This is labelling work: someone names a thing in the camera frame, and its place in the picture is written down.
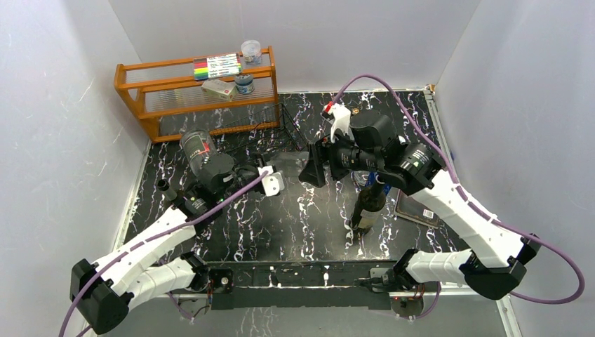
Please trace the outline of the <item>clear bottle red label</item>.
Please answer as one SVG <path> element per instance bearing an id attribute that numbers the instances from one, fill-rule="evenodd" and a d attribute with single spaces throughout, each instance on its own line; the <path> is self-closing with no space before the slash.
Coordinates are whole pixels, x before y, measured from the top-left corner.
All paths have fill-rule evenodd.
<path id="1" fill-rule="evenodd" d="M 185 132 L 180 139 L 180 145 L 189 162 L 191 172 L 196 177 L 209 159 L 218 155 L 210 132 L 200 128 Z"/>

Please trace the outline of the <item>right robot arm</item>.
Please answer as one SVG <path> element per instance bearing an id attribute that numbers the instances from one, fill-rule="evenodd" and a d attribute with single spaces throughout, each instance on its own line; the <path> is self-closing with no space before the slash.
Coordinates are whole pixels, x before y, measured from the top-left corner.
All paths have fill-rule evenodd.
<path id="1" fill-rule="evenodd" d="M 498 300 L 521 283 L 540 250 L 536 238 L 496 226 L 495 216 L 461 198 L 437 153 L 405 141 L 388 116 L 373 110 L 353 114 L 334 104 L 323 117 L 332 123 L 330 134 L 309 145 L 301 182 L 323 187 L 326 174 L 340 180 L 353 171 L 374 172 L 433 211 L 467 244 L 451 253 L 407 250 L 391 271 L 368 281 L 371 288 L 412 291 L 427 282 L 450 282 Z"/>

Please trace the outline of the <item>dark wine bottle white label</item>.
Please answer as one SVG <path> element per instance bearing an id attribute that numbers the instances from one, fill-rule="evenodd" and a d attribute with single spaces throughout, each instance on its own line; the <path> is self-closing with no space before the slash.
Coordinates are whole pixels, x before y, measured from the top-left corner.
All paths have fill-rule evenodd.
<path id="1" fill-rule="evenodd" d="M 385 182 L 376 176 L 373 183 L 358 194 L 350 225 L 354 236 L 367 234 L 376 224 L 386 204 Z"/>

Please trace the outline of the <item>blue water bottle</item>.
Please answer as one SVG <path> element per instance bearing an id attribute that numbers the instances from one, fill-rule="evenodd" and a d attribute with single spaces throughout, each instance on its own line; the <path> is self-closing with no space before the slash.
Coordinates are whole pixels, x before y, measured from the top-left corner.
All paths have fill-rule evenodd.
<path id="1" fill-rule="evenodd" d="M 373 185 L 375 180 L 376 180 L 376 172 L 369 172 L 367 174 L 363 174 L 362 178 L 363 178 L 363 182 L 364 182 L 364 187 L 366 186 L 370 186 Z"/>

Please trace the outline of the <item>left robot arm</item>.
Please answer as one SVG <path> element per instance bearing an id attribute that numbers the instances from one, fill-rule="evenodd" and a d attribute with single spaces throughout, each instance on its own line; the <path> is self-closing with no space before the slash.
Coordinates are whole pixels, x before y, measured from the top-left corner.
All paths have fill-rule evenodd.
<path id="1" fill-rule="evenodd" d="M 106 256 L 80 260 L 72 268 L 70 299 L 60 327 L 64 336 L 78 311 L 87 329 L 97 335 L 118 326 L 137 306 L 178 289 L 213 289 L 211 268 L 195 253 L 186 252 L 163 265 L 157 262 L 171 249 L 197 236 L 221 210 L 250 191 L 267 197 L 284 188 L 274 166 L 264 162 L 240 165 L 228 154 L 202 150 L 188 156 L 195 176 L 187 189 L 176 191 L 160 180 L 158 189 L 170 202 L 163 215 L 140 234 Z"/>

